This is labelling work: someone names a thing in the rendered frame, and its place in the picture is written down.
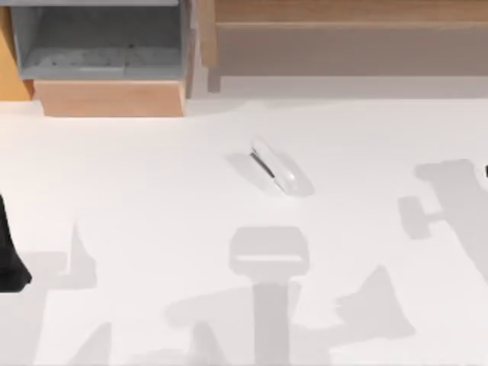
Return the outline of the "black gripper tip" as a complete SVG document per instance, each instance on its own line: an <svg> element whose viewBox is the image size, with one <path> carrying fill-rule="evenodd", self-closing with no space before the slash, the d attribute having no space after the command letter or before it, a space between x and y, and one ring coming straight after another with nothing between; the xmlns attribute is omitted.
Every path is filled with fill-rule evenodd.
<svg viewBox="0 0 488 366"><path fill-rule="evenodd" d="M5 202L0 195L0 294L21 292L32 281L11 238Z"/></svg>

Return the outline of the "pale wooden drawer front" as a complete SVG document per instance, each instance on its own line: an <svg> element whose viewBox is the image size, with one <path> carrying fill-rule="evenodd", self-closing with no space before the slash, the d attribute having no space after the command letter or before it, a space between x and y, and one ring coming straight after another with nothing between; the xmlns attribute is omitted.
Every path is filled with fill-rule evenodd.
<svg viewBox="0 0 488 366"><path fill-rule="evenodd" d="M183 117L187 85L165 80L36 80L50 117Z"/></svg>

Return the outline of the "wooden cupboard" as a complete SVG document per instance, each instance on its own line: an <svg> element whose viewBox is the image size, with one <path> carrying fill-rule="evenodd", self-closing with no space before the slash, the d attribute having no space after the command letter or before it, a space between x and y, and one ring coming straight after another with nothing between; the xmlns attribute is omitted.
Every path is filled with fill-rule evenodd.
<svg viewBox="0 0 488 366"><path fill-rule="evenodd" d="M0 6L0 101L30 101L33 96L33 82L18 74L10 9Z"/></svg>

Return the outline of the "white stapler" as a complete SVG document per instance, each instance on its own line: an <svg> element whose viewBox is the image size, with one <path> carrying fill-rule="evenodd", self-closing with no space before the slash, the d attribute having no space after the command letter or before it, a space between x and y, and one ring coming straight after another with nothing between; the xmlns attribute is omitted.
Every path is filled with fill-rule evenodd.
<svg viewBox="0 0 488 366"><path fill-rule="evenodd" d="M306 197L314 193L311 180L295 161L289 155L275 150L264 139L256 137L252 140L250 156L283 194Z"/></svg>

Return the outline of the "wooden open shelf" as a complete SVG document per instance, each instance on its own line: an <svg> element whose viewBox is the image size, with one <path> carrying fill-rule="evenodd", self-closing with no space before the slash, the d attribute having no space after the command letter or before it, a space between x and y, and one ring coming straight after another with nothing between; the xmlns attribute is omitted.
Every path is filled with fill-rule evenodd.
<svg viewBox="0 0 488 366"><path fill-rule="evenodd" d="M195 0L208 88L243 77L488 75L488 0Z"/></svg>

